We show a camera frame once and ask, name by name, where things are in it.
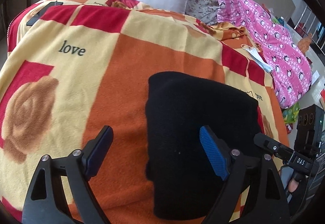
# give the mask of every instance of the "metal bolt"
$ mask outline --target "metal bolt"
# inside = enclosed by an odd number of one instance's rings
[[[272,157],[269,154],[264,154],[264,159],[269,161],[272,159]]]
[[[42,156],[42,161],[45,162],[48,160],[48,158],[50,158],[50,156],[48,156],[47,154]]]
[[[81,150],[74,150],[73,152],[72,152],[72,155],[73,156],[79,156],[81,154]]]
[[[238,156],[238,155],[240,155],[240,151],[237,149],[233,149],[233,150],[231,150],[231,154],[234,156]]]

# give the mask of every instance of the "blanket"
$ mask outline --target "blanket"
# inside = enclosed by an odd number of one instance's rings
[[[218,21],[245,26],[261,45],[266,62],[273,67],[275,93],[281,108],[294,105],[311,85],[306,57],[293,43],[286,28],[271,21],[269,14],[253,0],[218,0]]]
[[[107,124],[114,141],[90,180],[104,212],[114,224],[169,223],[154,216],[153,186],[145,177],[148,78],[158,72],[246,92],[259,103],[261,130],[288,144],[272,77],[239,49],[254,45],[245,28],[211,28],[134,0],[58,0],[64,4],[26,26],[51,1],[32,5],[11,23],[0,72],[0,199],[18,220],[40,157],[67,156]],[[63,185],[78,218],[66,179]]]

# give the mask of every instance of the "black cloth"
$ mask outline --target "black cloth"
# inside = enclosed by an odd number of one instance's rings
[[[253,142],[261,132],[258,102],[236,88],[183,73],[157,73],[148,82],[146,175],[154,184],[154,213],[167,220],[203,217],[223,181],[210,165],[199,129],[209,125],[230,148],[260,158],[263,151]]]

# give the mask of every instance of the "penguin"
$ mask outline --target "penguin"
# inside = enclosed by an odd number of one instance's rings
[[[299,80],[301,81],[304,78],[304,75],[302,72],[299,73]]]

